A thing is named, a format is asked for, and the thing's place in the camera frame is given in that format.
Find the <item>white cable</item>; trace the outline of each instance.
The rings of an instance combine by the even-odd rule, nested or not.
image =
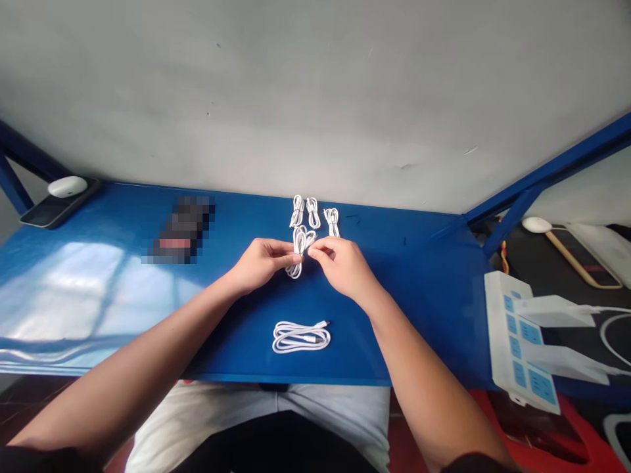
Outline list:
[[[337,209],[324,209],[324,218],[327,220],[329,224],[329,236],[338,237],[340,236],[340,229],[337,227],[337,221],[339,220],[340,214],[337,212]]]
[[[621,312],[631,312],[631,310],[629,309],[620,309],[618,307],[595,307],[596,309],[601,309],[601,310],[615,310],[615,311],[621,311]],[[614,321],[619,320],[619,319],[625,319],[627,317],[631,317],[631,313],[626,313],[626,314],[621,314],[621,315],[616,315],[614,317],[611,317],[610,319],[607,319],[605,321],[605,323],[603,323],[600,327],[600,339],[603,341],[603,343],[605,344],[605,346],[607,347],[607,349],[613,353],[614,355],[616,355],[618,357],[618,359],[620,359],[621,361],[625,362],[627,365],[631,366],[631,361],[627,360],[626,358],[624,358],[620,353],[618,353],[617,351],[615,351],[613,349],[613,347],[609,344],[609,342],[607,341],[607,327]],[[628,371],[622,371],[622,370],[618,370],[617,368],[613,368],[615,370],[617,370],[617,373],[614,374],[627,374],[627,375],[631,375],[631,372]]]
[[[314,242],[316,237],[317,237],[316,232],[313,230],[307,231],[307,227],[305,227],[304,225],[295,227],[294,228],[294,253],[302,256],[305,250],[309,248],[311,243]],[[287,272],[287,275],[291,279],[298,279],[302,272],[302,262],[293,264],[291,266],[287,266],[285,268],[285,271]]]
[[[324,328],[328,324],[327,321],[322,321],[309,327],[293,322],[278,322],[274,327],[274,343],[271,347],[280,354],[326,348],[331,342],[331,334]]]
[[[317,200],[315,197],[307,197],[307,212],[309,212],[309,226],[313,229],[320,228],[320,217],[317,214]]]
[[[291,214],[289,228],[295,228],[302,224],[302,211],[304,210],[304,200],[300,195],[294,196],[294,212]]]

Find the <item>lap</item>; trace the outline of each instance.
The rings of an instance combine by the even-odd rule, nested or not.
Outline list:
[[[256,417],[292,410],[338,434],[387,471],[390,388],[293,384],[286,393],[254,384],[179,381],[140,427],[127,472],[166,472],[206,438]]]

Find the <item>black shirt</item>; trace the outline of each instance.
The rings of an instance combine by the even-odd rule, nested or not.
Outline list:
[[[23,447],[0,449],[2,472],[101,472],[73,448],[35,451]],[[252,419],[208,437],[174,470],[176,473],[314,472],[376,473],[350,443],[293,411]],[[460,457],[443,470],[448,473],[506,473],[495,460],[481,454]]]

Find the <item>table surface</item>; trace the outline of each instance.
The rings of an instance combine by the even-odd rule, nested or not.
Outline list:
[[[521,226],[517,227],[507,240],[507,255],[515,276],[527,282],[535,296],[557,294],[576,304],[631,309],[631,290],[604,290],[591,287],[545,235],[535,235],[525,231]],[[614,314],[595,314],[595,328],[543,328],[544,341],[546,344],[568,346],[596,361],[628,370],[629,366],[618,360],[600,338],[600,326]],[[621,330],[628,325],[619,324],[618,329],[608,330],[610,342],[618,338],[622,343],[618,343],[617,346],[624,347],[624,339],[628,340],[629,333]],[[554,378],[558,392],[573,397],[596,398],[631,408],[631,377],[610,376],[609,380],[611,386],[562,376]]]
[[[212,196],[214,229],[196,264],[147,264],[180,196]],[[410,321],[468,388],[491,380],[484,273],[490,266],[460,215],[319,202],[340,213]],[[23,227],[0,248],[0,371],[83,374],[224,274],[255,237],[291,240],[290,198],[105,183],[61,227]],[[321,227],[320,236],[328,233]],[[278,355],[278,321],[330,320],[322,351]],[[389,385],[370,323],[306,258],[239,300],[185,376],[238,382]]]

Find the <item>pants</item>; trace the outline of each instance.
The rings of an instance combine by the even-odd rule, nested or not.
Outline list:
[[[390,388],[292,384],[286,393],[255,384],[178,381],[140,427],[126,472],[169,472],[212,434],[292,410],[351,443],[387,473]]]

